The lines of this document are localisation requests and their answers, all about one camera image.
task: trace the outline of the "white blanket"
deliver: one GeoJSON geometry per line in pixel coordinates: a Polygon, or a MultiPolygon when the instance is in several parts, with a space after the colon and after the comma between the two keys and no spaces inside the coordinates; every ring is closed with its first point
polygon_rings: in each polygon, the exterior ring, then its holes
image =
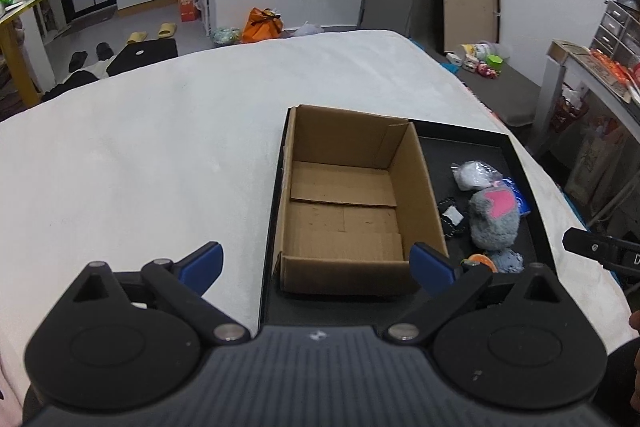
{"type": "MultiPolygon", "coordinates": [[[[137,270],[219,241],[225,266],[205,297],[256,331],[282,126],[300,103],[508,132],[455,76],[387,31],[204,51],[10,118],[0,124],[0,353],[18,394],[28,384],[18,355],[92,260],[137,270]]],[[[635,336],[622,291],[596,262],[563,250],[562,234],[580,223],[511,140],[560,280],[612,351],[635,336]]]]}

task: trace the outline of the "orange object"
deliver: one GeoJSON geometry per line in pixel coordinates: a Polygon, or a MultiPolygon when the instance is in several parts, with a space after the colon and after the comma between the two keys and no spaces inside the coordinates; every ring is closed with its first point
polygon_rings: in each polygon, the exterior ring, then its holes
{"type": "Polygon", "coordinates": [[[590,52],[594,58],[597,58],[604,64],[607,70],[609,70],[609,73],[615,76],[616,80],[619,81],[620,84],[622,84],[623,86],[628,86],[628,73],[625,71],[626,68],[624,66],[620,65],[618,62],[611,60],[609,57],[607,57],[607,55],[598,50],[590,50],[590,52]]]}
{"type": "Polygon", "coordinates": [[[484,254],[481,253],[475,253],[473,255],[469,256],[469,261],[476,261],[476,263],[482,263],[484,265],[487,265],[492,272],[494,273],[498,273],[498,269],[495,267],[494,262],[489,259],[487,256],[485,256],[484,254]]]}
{"type": "Polygon", "coordinates": [[[277,38],[282,33],[282,26],[280,15],[269,9],[258,10],[254,8],[249,13],[249,19],[246,22],[240,41],[242,44],[248,44],[249,42],[277,38]]]}
{"type": "Polygon", "coordinates": [[[198,18],[200,10],[196,8],[194,0],[178,0],[180,7],[180,20],[182,22],[191,22],[198,18]]]}

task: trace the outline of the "open cardboard box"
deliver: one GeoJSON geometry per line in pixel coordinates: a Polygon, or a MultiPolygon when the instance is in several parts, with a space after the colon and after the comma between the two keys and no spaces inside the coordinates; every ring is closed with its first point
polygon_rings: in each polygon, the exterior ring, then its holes
{"type": "Polygon", "coordinates": [[[409,250],[447,255],[414,124],[300,105],[289,113],[273,269],[292,293],[405,295],[409,250]]]}

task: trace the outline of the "yellow slipper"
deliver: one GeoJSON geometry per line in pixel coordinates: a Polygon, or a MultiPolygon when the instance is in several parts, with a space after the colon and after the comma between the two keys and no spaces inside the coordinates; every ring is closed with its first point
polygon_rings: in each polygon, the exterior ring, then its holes
{"type": "Polygon", "coordinates": [[[158,31],[158,38],[167,39],[169,37],[173,37],[177,28],[178,26],[175,25],[174,23],[165,22],[160,26],[160,30],[158,31]]]}
{"type": "Polygon", "coordinates": [[[134,42],[142,42],[146,39],[146,32],[133,32],[129,39],[127,40],[127,44],[132,44],[134,42]]]}

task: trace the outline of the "orange bag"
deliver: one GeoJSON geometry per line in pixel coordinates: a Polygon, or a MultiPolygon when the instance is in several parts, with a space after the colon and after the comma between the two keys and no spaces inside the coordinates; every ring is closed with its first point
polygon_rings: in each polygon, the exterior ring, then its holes
{"type": "Polygon", "coordinates": [[[249,20],[246,22],[242,38],[242,44],[249,42],[259,42],[266,39],[274,39],[282,33],[282,21],[280,15],[273,11],[258,10],[254,8],[249,13],[249,20]]]}

